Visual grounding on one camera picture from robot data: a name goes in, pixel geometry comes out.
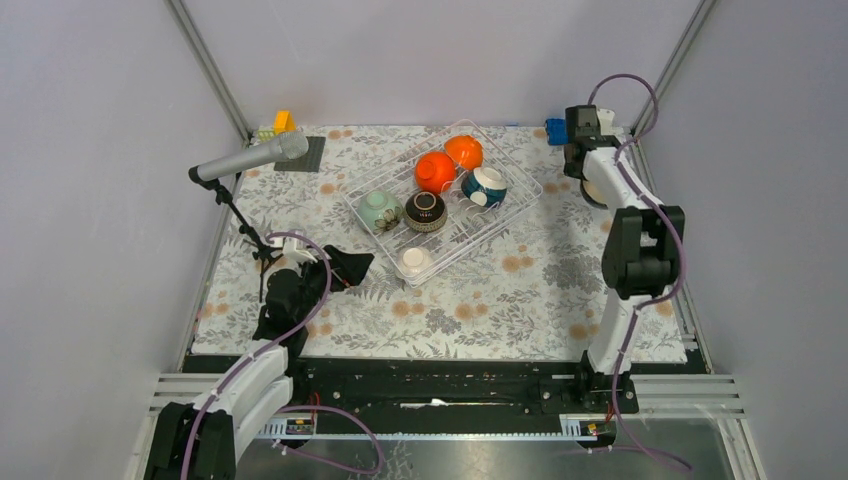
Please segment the white pink bowl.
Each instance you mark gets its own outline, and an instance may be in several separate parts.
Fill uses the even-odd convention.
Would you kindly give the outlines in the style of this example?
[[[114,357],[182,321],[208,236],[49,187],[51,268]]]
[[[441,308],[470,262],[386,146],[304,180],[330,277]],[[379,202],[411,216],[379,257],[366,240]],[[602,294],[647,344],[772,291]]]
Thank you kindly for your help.
[[[432,264],[433,257],[426,248],[406,248],[397,257],[396,274],[401,279],[410,279],[421,274]]]

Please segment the teal bowl white rim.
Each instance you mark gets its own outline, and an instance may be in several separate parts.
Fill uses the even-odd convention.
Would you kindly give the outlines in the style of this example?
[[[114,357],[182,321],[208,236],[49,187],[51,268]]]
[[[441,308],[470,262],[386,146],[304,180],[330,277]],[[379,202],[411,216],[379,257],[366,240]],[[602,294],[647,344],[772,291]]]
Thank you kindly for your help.
[[[474,168],[462,181],[463,195],[477,206],[492,208],[500,206],[507,194],[505,177],[495,168]]]

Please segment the orange bowl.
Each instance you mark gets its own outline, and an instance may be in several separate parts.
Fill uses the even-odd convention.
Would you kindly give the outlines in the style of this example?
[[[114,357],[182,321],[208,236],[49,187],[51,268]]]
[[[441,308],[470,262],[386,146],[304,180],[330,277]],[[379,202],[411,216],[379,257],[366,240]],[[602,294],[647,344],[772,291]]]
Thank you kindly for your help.
[[[458,135],[444,143],[444,152],[464,170],[481,167],[484,161],[482,144],[473,136]]]
[[[444,152],[429,152],[422,155],[414,169],[417,186],[434,194],[447,191],[456,179],[453,160]]]

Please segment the orange bowl front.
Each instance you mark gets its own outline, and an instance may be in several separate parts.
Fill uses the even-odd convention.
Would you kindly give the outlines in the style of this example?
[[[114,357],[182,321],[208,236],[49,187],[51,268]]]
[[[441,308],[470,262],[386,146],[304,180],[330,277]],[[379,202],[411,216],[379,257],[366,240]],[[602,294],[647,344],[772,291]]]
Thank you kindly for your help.
[[[447,191],[456,179],[453,160],[444,152],[429,152],[422,155],[414,169],[417,186],[434,194]]]

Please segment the dark teal bowl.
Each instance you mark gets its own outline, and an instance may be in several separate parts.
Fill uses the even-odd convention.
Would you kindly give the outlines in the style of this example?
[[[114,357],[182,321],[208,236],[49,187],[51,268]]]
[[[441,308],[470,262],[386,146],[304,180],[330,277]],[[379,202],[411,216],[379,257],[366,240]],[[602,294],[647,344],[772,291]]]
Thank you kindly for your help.
[[[602,193],[588,180],[580,182],[582,198],[593,208],[606,210],[608,208]]]

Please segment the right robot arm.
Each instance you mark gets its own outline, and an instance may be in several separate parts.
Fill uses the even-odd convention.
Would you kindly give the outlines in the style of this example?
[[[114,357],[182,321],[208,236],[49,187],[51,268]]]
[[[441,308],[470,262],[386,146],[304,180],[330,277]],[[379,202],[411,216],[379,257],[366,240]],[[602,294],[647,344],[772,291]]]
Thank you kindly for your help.
[[[592,413],[621,405],[635,411],[629,370],[639,313],[661,301],[679,280],[685,214],[678,206],[664,205],[638,178],[625,154],[629,145],[606,133],[597,106],[568,107],[564,122],[565,174],[580,180],[585,198],[612,215],[601,258],[608,297],[599,332],[582,354],[569,395]]]

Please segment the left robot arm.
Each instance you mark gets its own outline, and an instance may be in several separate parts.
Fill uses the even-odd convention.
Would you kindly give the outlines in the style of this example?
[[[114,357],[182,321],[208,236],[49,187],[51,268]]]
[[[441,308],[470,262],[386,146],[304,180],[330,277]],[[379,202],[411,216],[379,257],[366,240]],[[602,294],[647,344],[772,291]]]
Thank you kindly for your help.
[[[329,295],[358,286],[374,260],[318,246],[297,232],[273,234],[260,271],[263,305],[247,352],[213,386],[159,413],[146,479],[232,479],[237,463],[271,417],[309,401],[310,385],[288,373],[308,338],[307,324]]]

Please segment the blue toy block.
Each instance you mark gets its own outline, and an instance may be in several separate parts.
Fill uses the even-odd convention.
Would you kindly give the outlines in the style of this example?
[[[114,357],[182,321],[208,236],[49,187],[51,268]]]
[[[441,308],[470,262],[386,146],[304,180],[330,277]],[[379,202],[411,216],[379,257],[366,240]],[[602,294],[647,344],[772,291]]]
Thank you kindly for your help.
[[[564,146],[569,142],[566,132],[566,124],[563,118],[548,118],[544,123],[547,144],[550,146]]]

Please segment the pale green floral bowl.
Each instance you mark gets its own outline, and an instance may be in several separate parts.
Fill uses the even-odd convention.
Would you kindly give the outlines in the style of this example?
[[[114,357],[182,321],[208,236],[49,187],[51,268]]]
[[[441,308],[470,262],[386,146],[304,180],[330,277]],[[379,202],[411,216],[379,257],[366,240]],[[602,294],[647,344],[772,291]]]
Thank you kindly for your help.
[[[359,201],[355,212],[364,228],[375,235],[395,229],[405,216],[398,198],[385,190],[367,193]]]

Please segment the black patterned bowl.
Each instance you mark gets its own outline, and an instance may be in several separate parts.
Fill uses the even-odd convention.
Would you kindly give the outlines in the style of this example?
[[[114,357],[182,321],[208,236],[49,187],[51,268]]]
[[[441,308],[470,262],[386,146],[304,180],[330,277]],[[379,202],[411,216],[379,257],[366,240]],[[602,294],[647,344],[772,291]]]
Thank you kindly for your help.
[[[444,200],[428,191],[412,195],[405,204],[405,222],[419,233],[433,233],[447,221],[448,211]]]

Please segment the dark grey baseplate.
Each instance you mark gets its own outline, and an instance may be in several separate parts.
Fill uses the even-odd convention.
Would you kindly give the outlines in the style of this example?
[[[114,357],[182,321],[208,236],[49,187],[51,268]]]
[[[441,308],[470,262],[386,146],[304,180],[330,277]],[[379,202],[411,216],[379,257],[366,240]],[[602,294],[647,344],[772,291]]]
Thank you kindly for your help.
[[[305,154],[283,162],[276,162],[273,169],[277,172],[317,173],[323,158],[326,138],[324,136],[307,136],[308,150]]]

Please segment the floral tablecloth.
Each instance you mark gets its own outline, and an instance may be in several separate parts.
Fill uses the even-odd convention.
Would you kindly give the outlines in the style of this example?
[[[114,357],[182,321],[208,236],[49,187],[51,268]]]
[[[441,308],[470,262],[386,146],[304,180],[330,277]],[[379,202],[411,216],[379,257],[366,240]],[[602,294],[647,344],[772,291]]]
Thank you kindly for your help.
[[[246,172],[236,195],[261,234],[300,230],[319,244],[376,251],[345,200],[348,181],[424,141],[424,126],[325,126],[320,169]],[[582,199],[545,131],[487,134],[541,185],[527,217],[419,287],[376,252],[363,281],[332,294],[308,324],[312,356],[576,361],[600,330],[601,254],[610,215]]]

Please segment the silver microphone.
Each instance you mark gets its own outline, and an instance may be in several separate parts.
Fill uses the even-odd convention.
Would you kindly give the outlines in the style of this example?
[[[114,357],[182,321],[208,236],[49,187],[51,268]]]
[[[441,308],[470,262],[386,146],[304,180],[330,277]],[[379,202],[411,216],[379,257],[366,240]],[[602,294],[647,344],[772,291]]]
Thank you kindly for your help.
[[[189,178],[200,185],[202,181],[219,180],[221,177],[260,167],[269,163],[295,159],[308,150],[308,140],[299,131],[274,136],[269,141],[244,149],[235,154],[221,157],[191,167]]]

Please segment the green toy block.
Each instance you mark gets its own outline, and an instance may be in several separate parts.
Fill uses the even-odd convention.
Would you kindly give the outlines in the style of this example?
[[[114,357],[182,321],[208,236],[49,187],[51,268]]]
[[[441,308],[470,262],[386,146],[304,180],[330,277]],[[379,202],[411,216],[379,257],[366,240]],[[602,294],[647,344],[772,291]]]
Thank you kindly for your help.
[[[275,131],[273,128],[260,128],[256,131],[256,138],[260,143],[264,143],[269,141],[275,136]]]

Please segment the yellow toy block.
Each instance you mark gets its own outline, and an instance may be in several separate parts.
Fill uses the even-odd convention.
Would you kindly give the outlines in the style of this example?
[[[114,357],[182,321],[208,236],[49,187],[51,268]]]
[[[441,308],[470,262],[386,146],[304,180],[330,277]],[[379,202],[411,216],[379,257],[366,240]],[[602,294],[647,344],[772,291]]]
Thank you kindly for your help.
[[[276,112],[274,122],[272,124],[272,131],[274,135],[295,131],[296,129],[297,124],[290,111],[280,110]]]

